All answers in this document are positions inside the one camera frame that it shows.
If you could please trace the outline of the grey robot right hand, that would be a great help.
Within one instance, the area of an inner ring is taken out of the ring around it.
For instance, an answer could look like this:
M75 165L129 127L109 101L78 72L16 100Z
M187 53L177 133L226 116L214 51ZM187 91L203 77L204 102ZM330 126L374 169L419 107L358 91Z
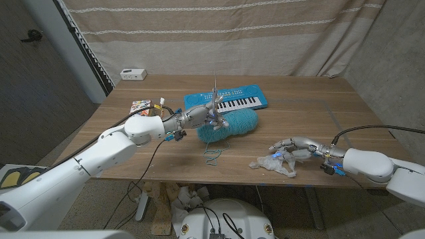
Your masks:
M347 152L346 149L341 149L336 146L328 146L308 137L291 137L278 141L269 147L270 153L281 151L282 154L291 153L294 157L301 156L310 158L311 156L322 157L325 164L335 165L342 163L342 160Z

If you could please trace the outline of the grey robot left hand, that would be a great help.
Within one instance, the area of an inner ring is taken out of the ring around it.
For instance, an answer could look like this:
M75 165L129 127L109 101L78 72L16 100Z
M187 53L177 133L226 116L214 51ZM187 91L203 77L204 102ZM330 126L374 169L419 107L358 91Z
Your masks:
M214 130L228 127L229 122L217 110L218 103L221 102L222 96L219 96L207 104L193 106L173 116L168 131L181 131L187 128L194 129L203 125L212 125Z

